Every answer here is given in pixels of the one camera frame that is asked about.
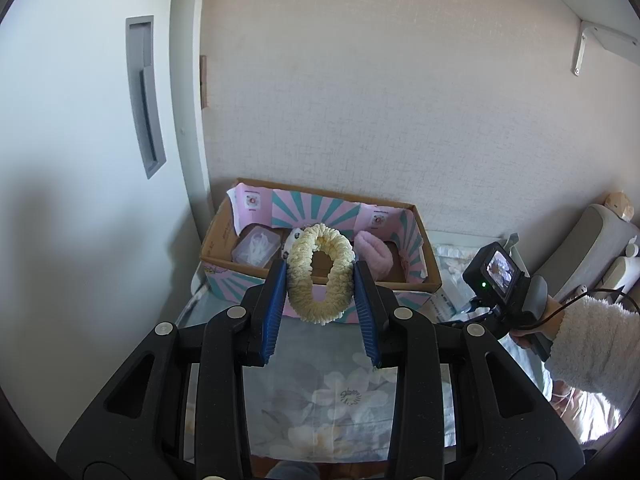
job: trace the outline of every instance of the pink fluffy scrunchie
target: pink fluffy scrunchie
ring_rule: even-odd
[[[353,241],[353,251],[366,261],[374,280],[381,280],[388,275],[394,264],[391,251],[385,243],[368,231],[360,231]]]

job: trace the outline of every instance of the yellow scrunchie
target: yellow scrunchie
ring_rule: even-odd
[[[311,258],[320,250],[334,261],[323,301],[314,300],[311,288]],[[293,244],[287,257],[289,304],[300,319],[326,324],[342,316],[353,296],[353,261],[351,244],[340,231],[324,224],[307,227]]]

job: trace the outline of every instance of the clear plastic container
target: clear plastic container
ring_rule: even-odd
[[[231,259],[236,264],[264,267],[279,248],[279,234],[255,226],[231,251]]]

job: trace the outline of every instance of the textured wallpaper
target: textured wallpaper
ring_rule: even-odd
[[[584,207],[640,210],[640,67],[560,0],[204,0],[214,201],[236,176],[415,203],[427,229],[518,231],[536,267]]]

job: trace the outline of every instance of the fluffy white sleeve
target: fluffy white sleeve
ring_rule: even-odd
[[[588,296],[578,300],[564,311],[545,366],[554,379],[601,392],[626,413],[640,390],[640,316]]]

